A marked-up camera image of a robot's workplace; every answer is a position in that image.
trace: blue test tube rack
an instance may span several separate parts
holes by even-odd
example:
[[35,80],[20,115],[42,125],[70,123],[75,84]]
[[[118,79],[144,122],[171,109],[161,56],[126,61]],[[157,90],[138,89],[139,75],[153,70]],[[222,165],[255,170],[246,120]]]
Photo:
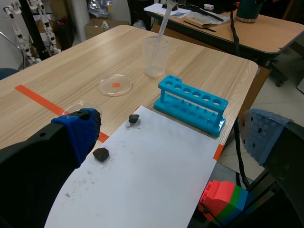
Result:
[[[158,87],[161,89],[161,97],[156,100],[154,109],[202,129],[213,136],[219,136],[226,121],[223,113],[228,104],[227,100],[183,84],[180,78],[172,75],[166,76]],[[172,96],[166,91],[190,102]]]

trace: green block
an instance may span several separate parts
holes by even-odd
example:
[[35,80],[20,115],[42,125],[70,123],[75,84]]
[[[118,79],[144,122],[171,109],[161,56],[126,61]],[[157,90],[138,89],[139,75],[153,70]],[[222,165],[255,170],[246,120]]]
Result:
[[[241,195],[242,188],[237,186],[234,188],[229,204],[219,213],[217,219],[222,221],[226,216],[228,216],[234,208],[237,207],[238,199]],[[218,222],[214,219],[213,223],[218,225]]]

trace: cable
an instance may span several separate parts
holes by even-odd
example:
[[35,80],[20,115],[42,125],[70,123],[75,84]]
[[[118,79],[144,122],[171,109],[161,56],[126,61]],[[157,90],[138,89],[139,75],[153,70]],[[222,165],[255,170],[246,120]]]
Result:
[[8,40],[12,45],[14,45],[21,52],[22,67],[23,67],[23,70],[24,70],[25,69],[25,58],[24,58],[23,51],[13,41],[11,41],[10,38],[8,38],[4,33],[0,32],[0,35],[2,35],[6,40]]
[[233,126],[234,126],[234,135],[235,135],[235,139],[236,139],[236,149],[237,149],[239,172],[241,173],[242,182],[244,183],[245,187],[248,188],[249,187],[249,182],[248,182],[248,179],[245,175],[244,164],[243,164],[242,155],[241,155],[241,147],[240,147],[240,141],[239,141],[239,129],[238,129],[238,118],[234,122]]
[[239,178],[239,173],[238,172],[236,172],[236,185],[239,186],[239,187],[242,187],[241,186],[241,180]]
[[231,28],[231,31],[232,31],[232,34],[233,34],[233,41],[234,41],[234,44],[235,44],[235,47],[236,47],[235,55],[240,56],[239,39],[238,39],[238,36],[237,36],[236,28],[234,27],[233,12],[232,11],[230,12],[230,21],[231,21],[230,28]]
[[[236,48],[236,52],[235,55],[236,56],[240,56],[240,50],[239,50],[239,38],[236,32],[236,28],[234,27],[234,21],[233,21],[233,12],[230,12],[230,28],[233,34],[233,41],[235,44],[235,48]],[[235,136],[235,140],[236,140],[236,150],[237,150],[237,158],[238,158],[238,166],[239,166],[239,172],[241,173],[241,177],[242,177],[242,182],[244,183],[245,187],[248,188],[249,186],[249,182],[248,179],[245,175],[245,170],[244,170],[244,164],[243,164],[243,160],[242,160],[242,155],[241,155],[241,147],[240,147],[240,141],[239,141],[239,129],[238,129],[238,118],[236,119],[236,121],[234,122],[234,136]]]

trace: desk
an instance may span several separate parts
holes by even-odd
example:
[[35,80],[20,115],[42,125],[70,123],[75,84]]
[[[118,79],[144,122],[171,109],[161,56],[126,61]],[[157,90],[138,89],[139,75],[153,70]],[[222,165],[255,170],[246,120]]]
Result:
[[[162,20],[163,15],[147,12],[148,15]],[[239,117],[250,109],[257,94],[262,88],[271,70],[269,59],[275,58],[300,35],[304,33],[304,25],[259,15],[255,23],[247,24],[234,20],[240,41],[241,56],[257,62],[260,72],[254,79],[245,98]],[[211,27],[216,32],[200,29],[183,21],[183,18],[170,17],[165,35],[178,38],[204,47],[235,53],[235,45],[230,28],[230,21]],[[153,31],[159,31],[159,25],[154,24]]]
[[[101,131],[107,135],[138,106],[152,109],[161,93],[158,83],[164,76],[151,79],[143,73],[142,40],[154,34],[131,26],[118,26],[1,80],[0,148],[26,140],[56,117],[17,91],[15,87],[20,84],[62,108],[80,100],[96,105],[102,111]],[[229,101],[224,112],[226,124],[217,138],[222,145],[256,72],[257,65],[250,60],[170,38],[165,74],[178,76],[190,86]],[[101,94],[96,88],[99,80],[112,74],[129,76],[132,90],[119,97]]]
[[[148,15],[162,20],[163,15],[147,12]],[[243,23],[235,19],[237,36],[240,42],[241,56],[250,55],[258,58],[275,58],[300,35],[304,33],[304,25],[259,15],[255,23]],[[235,53],[230,21],[221,25],[212,25],[211,32],[200,29],[183,21],[183,18],[170,17],[167,27],[199,41],[212,45],[223,51]]]

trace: petri dish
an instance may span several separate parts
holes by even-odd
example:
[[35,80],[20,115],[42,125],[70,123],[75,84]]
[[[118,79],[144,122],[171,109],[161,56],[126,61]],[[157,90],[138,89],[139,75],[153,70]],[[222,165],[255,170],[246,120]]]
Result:
[[62,113],[62,115],[68,115],[69,113],[79,111],[82,108],[96,109],[100,113],[100,118],[101,118],[101,111],[98,109],[98,107],[95,104],[92,104],[89,102],[83,102],[83,101],[79,101],[79,103],[75,103],[71,106],[68,106],[68,108],[64,109],[64,112]]
[[107,96],[121,96],[132,89],[132,82],[124,75],[110,75],[99,81],[98,90]]

